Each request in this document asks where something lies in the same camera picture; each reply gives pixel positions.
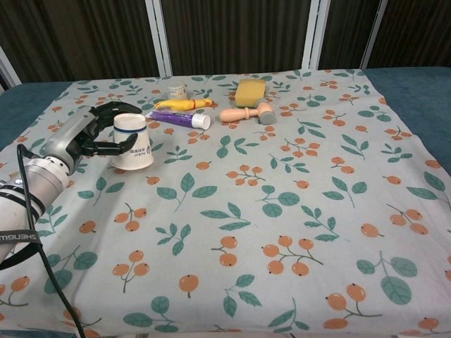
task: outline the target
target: robotic arm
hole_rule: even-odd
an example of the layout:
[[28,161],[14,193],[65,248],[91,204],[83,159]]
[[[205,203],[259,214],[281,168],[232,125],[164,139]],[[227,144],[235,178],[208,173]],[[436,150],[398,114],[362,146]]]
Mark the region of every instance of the robotic arm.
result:
[[[81,108],[61,129],[48,140],[44,158],[27,151],[31,158],[25,165],[25,172],[31,197],[33,223],[45,209],[68,186],[68,176],[72,175],[81,156],[120,155],[129,151],[136,142],[137,134],[130,135],[124,142],[95,142],[99,133],[113,125],[113,119],[121,113],[141,113],[138,107],[112,101],[98,107]],[[28,228],[23,181],[13,178],[0,183],[0,215],[5,215],[0,223],[0,263],[2,263],[17,242],[38,242],[35,234],[18,234],[11,230]]]

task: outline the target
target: toothpaste tube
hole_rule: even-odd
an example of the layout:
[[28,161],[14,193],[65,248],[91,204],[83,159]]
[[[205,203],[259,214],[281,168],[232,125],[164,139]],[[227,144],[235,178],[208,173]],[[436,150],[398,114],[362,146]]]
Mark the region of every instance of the toothpaste tube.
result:
[[181,114],[171,112],[152,111],[146,115],[157,121],[172,123],[173,125],[182,125],[183,127],[209,129],[211,119],[210,116],[204,114]]

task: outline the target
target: yellow sponge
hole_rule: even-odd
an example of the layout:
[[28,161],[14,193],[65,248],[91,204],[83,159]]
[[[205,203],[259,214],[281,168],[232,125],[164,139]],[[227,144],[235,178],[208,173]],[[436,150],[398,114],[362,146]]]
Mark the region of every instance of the yellow sponge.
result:
[[262,79],[240,80],[235,94],[237,107],[255,107],[257,101],[265,96],[266,81]]

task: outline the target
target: small jar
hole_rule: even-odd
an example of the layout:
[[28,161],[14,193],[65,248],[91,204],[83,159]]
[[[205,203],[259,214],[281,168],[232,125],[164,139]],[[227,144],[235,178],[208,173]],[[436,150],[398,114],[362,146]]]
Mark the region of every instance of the small jar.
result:
[[186,84],[181,81],[171,81],[168,85],[168,98],[172,100],[187,100]]

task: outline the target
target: yellow toy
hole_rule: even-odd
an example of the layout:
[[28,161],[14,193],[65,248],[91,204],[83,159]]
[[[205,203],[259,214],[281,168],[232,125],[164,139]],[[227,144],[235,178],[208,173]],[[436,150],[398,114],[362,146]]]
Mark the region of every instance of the yellow toy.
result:
[[190,109],[196,109],[201,107],[208,107],[212,105],[211,99],[203,100],[165,100],[158,102],[155,105],[156,109],[171,108],[175,111],[188,111]]

